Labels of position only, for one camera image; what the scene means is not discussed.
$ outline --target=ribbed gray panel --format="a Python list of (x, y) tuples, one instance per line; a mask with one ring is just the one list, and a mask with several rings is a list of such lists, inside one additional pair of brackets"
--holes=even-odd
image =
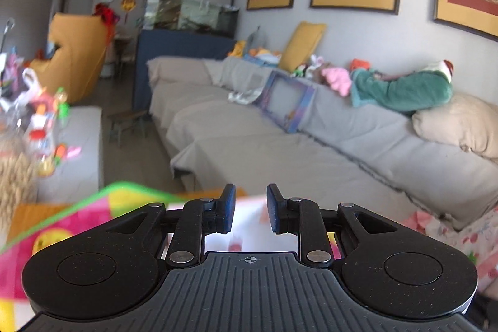
[[(248, 263), (249, 256), (257, 260)], [(462, 316), (430, 323), (392, 320), (352, 300), (332, 272), (290, 253), (210, 253), (172, 271), (141, 307), (112, 320), (71, 323), (38, 316), (26, 332), (477, 332)]]

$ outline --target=red lid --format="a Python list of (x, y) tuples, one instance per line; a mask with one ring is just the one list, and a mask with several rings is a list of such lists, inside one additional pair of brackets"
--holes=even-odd
[(46, 137), (47, 137), (47, 132), (45, 130), (32, 130), (29, 133), (29, 139), (31, 141), (43, 140)]

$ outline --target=fish tank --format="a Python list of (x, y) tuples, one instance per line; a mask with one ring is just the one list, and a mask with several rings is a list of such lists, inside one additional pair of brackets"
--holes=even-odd
[(168, 29), (233, 39), (239, 9), (198, 0), (146, 0), (144, 30)]

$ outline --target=stool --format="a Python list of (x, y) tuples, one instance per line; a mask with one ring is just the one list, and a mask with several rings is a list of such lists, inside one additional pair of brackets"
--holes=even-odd
[[(131, 130), (135, 131), (136, 125), (139, 124), (142, 131), (142, 136), (145, 138), (147, 134), (145, 132), (145, 126), (143, 119), (148, 114), (147, 110), (142, 111), (124, 111), (122, 113), (110, 114), (108, 118), (110, 119), (110, 131), (109, 131), (109, 142), (115, 137), (118, 139), (118, 148), (121, 148), (121, 134), (123, 131)], [(123, 124), (127, 121), (131, 123), (128, 128), (123, 128)]]

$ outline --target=purple picture frame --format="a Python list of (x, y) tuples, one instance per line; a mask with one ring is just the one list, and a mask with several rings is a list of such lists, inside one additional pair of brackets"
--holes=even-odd
[[(272, 98), (277, 97), (275, 95), (275, 89), (280, 81), (283, 81), (286, 85), (292, 87), (297, 93), (299, 93), (298, 102), (291, 108), (288, 114), (285, 114), (284, 117), (280, 117), (275, 112), (270, 110), (270, 106), (273, 101)], [(311, 104), (314, 93), (315, 89), (313, 87), (300, 82), (296, 78), (289, 77), (283, 72), (273, 71), (268, 78), (265, 88), (263, 89), (259, 105), (266, 116), (271, 118), (286, 132), (293, 134), (299, 129), (299, 124)]]

